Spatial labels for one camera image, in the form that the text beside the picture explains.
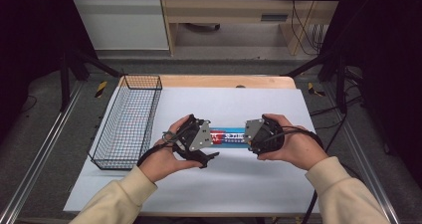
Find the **black wire basket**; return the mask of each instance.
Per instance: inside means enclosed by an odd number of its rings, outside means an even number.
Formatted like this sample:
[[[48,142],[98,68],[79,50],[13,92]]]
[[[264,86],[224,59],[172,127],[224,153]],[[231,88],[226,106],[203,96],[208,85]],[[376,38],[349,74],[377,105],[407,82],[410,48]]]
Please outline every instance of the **black wire basket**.
[[[108,104],[91,161],[102,170],[130,170],[149,150],[162,91],[159,76],[126,75]]]

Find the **floor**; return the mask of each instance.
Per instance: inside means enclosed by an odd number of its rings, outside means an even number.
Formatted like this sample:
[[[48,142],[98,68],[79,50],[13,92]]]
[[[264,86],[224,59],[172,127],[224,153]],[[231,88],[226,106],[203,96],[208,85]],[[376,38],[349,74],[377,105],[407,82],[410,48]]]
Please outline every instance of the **floor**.
[[[304,47],[307,53],[315,52],[309,45],[304,44]],[[181,26],[176,53],[173,56],[143,51],[123,59],[121,54],[102,53],[102,61],[107,65],[118,71],[137,74],[277,76],[301,66],[312,57],[314,55],[304,52],[294,57],[289,55],[277,25],[253,24],[222,24],[218,31],[206,27]],[[88,149],[101,121],[107,99],[112,93],[112,87],[116,84],[116,80],[103,71],[94,66],[88,68],[91,76],[84,82],[72,114],[49,153],[49,158],[43,164],[37,181],[29,187],[31,192],[21,206],[16,223],[68,223],[74,216],[62,210],[82,168],[81,163],[86,158],[81,150]],[[309,83],[314,85],[317,92],[327,92],[326,88],[332,86],[332,83],[323,84],[318,81],[318,69],[319,67],[314,67],[295,78],[298,88],[303,91],[310,112],[332,107],[328,96],[309,92]],[[102,81],[108,81],[107,88],[100,99],[95,99],[94,95]],[[72,87],[77,86],[77,83],[71,84]],[[347,82],[346,86],[350,87],[347,90],[348,100],[360,95],[351,82]],[[12,199],[59,115],[60,88],[60,74],[57,72],[34,81],[21,115],[0,146],[2,210]],[[412,180],[400,158],[384,152],[382,139],[363,105],[361,100],[349,105],[347,122],[364,147],[400,223],[422,223],[422,191]],[[339,121],[337,112],[313,115],[312,119],[317,134],[324,142],[328,142],[335,132],[335,124]],[[329,154],[338,156],[359,173],[346,144],[347,139],[342,130]],[[297,223],[296,221],[295,217],[290,217],[283,218],[278,223]],[[143,217],[136,223],[255,224],[272,223],[272,219]],[[310,223],[320,223],[320,219],[313,219]]]

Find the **forearm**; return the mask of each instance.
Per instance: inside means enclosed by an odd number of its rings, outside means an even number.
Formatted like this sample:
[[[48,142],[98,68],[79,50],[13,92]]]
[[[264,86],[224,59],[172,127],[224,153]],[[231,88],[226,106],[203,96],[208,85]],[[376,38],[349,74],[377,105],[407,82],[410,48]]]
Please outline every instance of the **forearm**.
[[[124,179],[112,181],[99,191],[71,223],[131,224],[156,188],[135,167]]]
[[[350,177],[336,157],[316,164],[307,178],[318,194],[323,223],[389,223],[366,186]]]

